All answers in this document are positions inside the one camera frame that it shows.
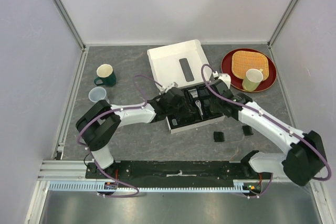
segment red plate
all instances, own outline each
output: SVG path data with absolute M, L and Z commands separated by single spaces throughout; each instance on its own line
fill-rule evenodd
M 239 49 L 229 52 L 222 60 L 222 73 L 227 73 L 228 75 L 231 76 L 231 85 L 235 87 L 236 89 L 242 90 L 244 92 L 251 92 L 251 93 L 264 91 L 270 88 L 274 84 L 275 80 L 277 79 L 277 69 L 275 68 L 274 63 L 265 55 L 268 60 L 268 69 L 269 69 L 268 78 L 265 81 L 262 81 L 255 91 L 246 91 L 243 89 L 243 85 L 242 85 L 243 80 L 235 77 L 235 75 L 232 73 L 232 68 L 231 68 L 232 55 L 235 52 L 240 51 L 240 50 L 249 51 L 249 52 L 258 52 L 260 54 L 263 54 L 262 52 L 249 49 L 249 48 L 239 48 Z

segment white wall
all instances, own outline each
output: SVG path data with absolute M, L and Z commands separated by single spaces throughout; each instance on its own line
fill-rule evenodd
M 80 49 L 52 0 L 0 0 L 0 223 L 24 222 Z
M 268 41 L 290 0 L 62 0 L 87 44 Z
M 336 4 L 300 0 L 273 52 L 295 121 L 323 138 L 333 171 L 328 182 L 336 206 Z

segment white box lid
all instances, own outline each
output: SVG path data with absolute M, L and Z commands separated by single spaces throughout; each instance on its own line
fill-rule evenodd
M 178 44 L 149 49 L 147 51 L 154 80 L 168 86 L 176 82 L 179 88 L 186 88 L 203 83 L 201 67 L 209 64 L 199 40 L 190 40 Z M 180 59 L 186 59 L 190 66 L 192 77 L 190 81 L 182 70 Z M 205 69 L 205 78 L 212 74 L 210 68 Z

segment yellow woven mat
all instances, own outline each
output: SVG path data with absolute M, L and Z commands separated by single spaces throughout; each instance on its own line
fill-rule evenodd
M 235 77 L 245 78 L 247 70 L 262 69 L 263 81 L 269 76 L 267 57 L 259 52 L 237 51 L 232 55 L 232 73 Z

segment robotic arm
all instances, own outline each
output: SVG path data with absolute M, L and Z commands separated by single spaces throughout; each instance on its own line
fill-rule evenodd
M 236 105 L 223 101 L 210 93 L 210 110 L 212 112 L 222 113 L 250 125 L 275 143 L 283 152 L 282 154 L 265 154 L 253 151 L 247 154 L 242 161 L 244 160 L 250 169 L 258 173 L 285 173 L 294 183 L 304 186 L 323 168 L 324 163 L 321 159 L 306 144 L 293 137 L 293 134 L 301 136 L 325 158 L 319 134 L 314 131 L 306 134 L 286 125 L 264 111 L 243 93 L 233 95 L 229 89 L 230 77 L 227 74 L 216 78 L 211 82 L 210 87 L 226 99 L 242 104 Z M 244 107 L 245 105 L 255 110 L 247 109 Z M 103 169 L 114 162 L 107 143 L 118 127 L 134 123 L 154 123 L 164 120 L 169 115 L 183 118 L 198 113 L 198 110 L 187 101 L 184 93 L 176 87 L 176 83 L 173 83 L 162 94 L 143 105 L 109 105 L 107 101 L 101 100 L 77 122 L 77 130 L 82 131 L 96 116 L 108 111 L 111 113 L 106 113 L 107 115 L 101 118 L 104 120 L 102 123 L 95 121 L 82 135 L 95 160 Z

